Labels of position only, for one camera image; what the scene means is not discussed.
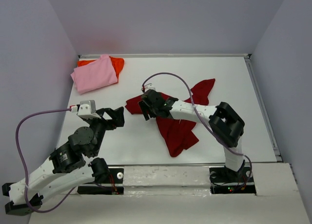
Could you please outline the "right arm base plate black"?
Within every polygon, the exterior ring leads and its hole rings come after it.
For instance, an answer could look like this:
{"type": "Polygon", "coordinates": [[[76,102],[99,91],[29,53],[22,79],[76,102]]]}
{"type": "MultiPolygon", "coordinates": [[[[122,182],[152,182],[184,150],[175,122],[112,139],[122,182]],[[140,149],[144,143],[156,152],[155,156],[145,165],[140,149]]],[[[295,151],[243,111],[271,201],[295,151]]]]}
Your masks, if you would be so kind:
{"type": "Polygon", "coordinates": [[[250,167],[234,172],[225,167],[209,168],[211,194],[256,194],[250,167]]]}

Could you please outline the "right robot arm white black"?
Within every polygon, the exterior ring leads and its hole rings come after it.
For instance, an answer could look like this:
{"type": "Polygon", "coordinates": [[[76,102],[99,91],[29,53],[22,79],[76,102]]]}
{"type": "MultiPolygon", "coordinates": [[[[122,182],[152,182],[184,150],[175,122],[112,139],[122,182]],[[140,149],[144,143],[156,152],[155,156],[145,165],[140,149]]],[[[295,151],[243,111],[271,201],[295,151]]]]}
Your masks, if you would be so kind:
{"type": "Polygon", "coordinates": [[[143,88],[142,91],[138,104],[145,120],[162,117],[201,123],[224,147],[225,168],[233,172],[242,170],[245,160],[241,137],[245,123],[228,103],[205,106],[195,104],[193,100],[188,103],[173,97],[164,99],[153,88],[143,88]]]}

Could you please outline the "dark red t shirt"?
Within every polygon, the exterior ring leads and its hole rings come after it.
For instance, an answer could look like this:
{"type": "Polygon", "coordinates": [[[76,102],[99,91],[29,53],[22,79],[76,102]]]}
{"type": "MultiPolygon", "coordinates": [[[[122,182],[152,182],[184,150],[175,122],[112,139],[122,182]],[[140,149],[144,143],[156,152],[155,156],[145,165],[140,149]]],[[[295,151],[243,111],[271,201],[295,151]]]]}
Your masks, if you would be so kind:
{"type": "MultiPolygon", "coordinates": [[[[191,88],[195,104],[209,104],[208,96],[214,83],[214,78],[206,79],[198,82],[191,88]]],[[[192,132],[196,126],[195,122],[157,117],[156,123],[171,157],[179,156],[183,150],[187,150],[199,142],[199,139],[192,132]]]]}

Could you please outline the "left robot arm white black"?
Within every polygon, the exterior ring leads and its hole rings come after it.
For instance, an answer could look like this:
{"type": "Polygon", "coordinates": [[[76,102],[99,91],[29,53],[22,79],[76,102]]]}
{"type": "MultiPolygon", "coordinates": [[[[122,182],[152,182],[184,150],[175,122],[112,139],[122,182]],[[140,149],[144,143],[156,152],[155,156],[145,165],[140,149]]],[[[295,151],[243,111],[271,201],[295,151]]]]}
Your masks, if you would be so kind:
{"type": "Polygon", "coordinates": [[[85,183],[98,187],[107,183],[109,187],[104,189],[105,192],[122,192],[114,181],[122,179],[121,171],[111,173],[106,161],[99,158],[98,153],[106,131],[124,126],[124,108],[96,110],[91,101],[86,101],[72,105],[66,111],[75,113],[87,125],[76,129],[32,173],[29,173],[24,157],[20,156],[24,179],[2,185],[3,195],[10,199],[4,207],[7,215],[42,213],[41,206],[50,198],[65,191],[72,192],[85,183]]]}

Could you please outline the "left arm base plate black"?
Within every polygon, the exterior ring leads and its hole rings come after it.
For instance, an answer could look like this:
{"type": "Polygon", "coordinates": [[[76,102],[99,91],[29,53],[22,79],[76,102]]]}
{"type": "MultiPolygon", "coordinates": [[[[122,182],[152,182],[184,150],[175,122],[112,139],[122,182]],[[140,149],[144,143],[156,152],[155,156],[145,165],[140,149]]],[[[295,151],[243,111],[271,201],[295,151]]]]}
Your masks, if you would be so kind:
{"type": "Polygon", "coordinates": [[[78,186],[79,195],[123,195],[124,167],[109,167],[110,175],[104,182],[89,182],[78,186]]]}

